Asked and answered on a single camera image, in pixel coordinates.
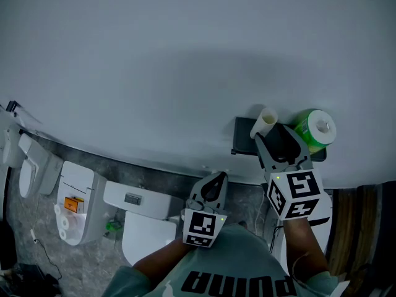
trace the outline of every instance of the white toilet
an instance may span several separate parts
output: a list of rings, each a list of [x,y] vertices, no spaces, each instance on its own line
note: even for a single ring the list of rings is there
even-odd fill
[[[3,129],[3,133],[4,148],[2,151],[2,163],[11,168],[21,168],[25,160],[25,154],[18,146],[20,140],[18,129],[10,126],[8,129]]]
[[[20,169],[20,195],[27,198],[37,191],[49,195],[55,187],[63,160],[45,150],[26,134],[20,136],[18,145],[26,155]]]
[[[309,224],[311,225],[312,231],[315,234],[317,242],[323,252],[325,252],[327,242],[329,241],[332,218],[333,203],[330,196],[324,193],[320,201],[317,203],[314,211],[308,217]],[[272,242],[273,231],[275,227],[279,225],[282,225],[282,222],[278,219],[274,209],[271,208],[268,211],[264,224],[264,238],[269,247]],[[283,228],[279,228],[275,234],[272,255],[279,261],[284,271],[289,274],[286,259],[286,238]]]
[[[127,211],[123,253],[131,265],[175,239],[184,207],[180,198],[107,181],[103,199]]]

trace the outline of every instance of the orange label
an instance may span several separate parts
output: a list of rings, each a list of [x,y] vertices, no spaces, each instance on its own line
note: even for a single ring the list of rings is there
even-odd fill
[[[83,201],[81,201],[80,199],[65,197],[64,198],[64,207],[70,211],[77,213],[79,202],[83,202]]]

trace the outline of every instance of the mint green t-shirt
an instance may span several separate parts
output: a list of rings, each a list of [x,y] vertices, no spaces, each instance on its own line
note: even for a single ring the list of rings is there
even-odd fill
[[[103,297],[328,296],[337,279],[320,273],[307,283],[289,277],[267,243],[239,225],[224,227],[211,248],[188,253],[153,290],[138,270],[120,267]]]

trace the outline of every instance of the toilet lid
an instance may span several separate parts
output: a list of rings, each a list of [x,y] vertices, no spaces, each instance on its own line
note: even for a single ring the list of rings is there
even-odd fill
[[[19,174],[19,191],[23,198],[26,198],[32,190],[35,175],[36,167],[28,160],[24,160]]]
[[[127,211],[123,235],[123,253],[134,265],[138,260],[174,240],[176,224]]]

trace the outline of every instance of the toilet paper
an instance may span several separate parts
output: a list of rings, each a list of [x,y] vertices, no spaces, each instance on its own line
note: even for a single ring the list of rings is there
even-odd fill
[[[54,205],[54,211],[56,215],[61,215],[62,213],[66,212],[66,209],[64,207],[61,207],[60,205],[56,204]]]
[[[73,230],[77,226],[77,219],[72,215],[61,214],[60,220],[64,230]]]
[[[337,136],[332,117],[322,110],[311,110],[301,117],[295,131],[307,143],[310,154],[328,146]]]
[[[276,122],[278,122],[278,114],[276,111],[271,108],[264,108],[250,131],[250,138],[254,139],[256,133],[260,133],[265,137]]]
[[[74,236],[74,231],[60,229],[59,236],[61,237],[62,240],[72,239]]]

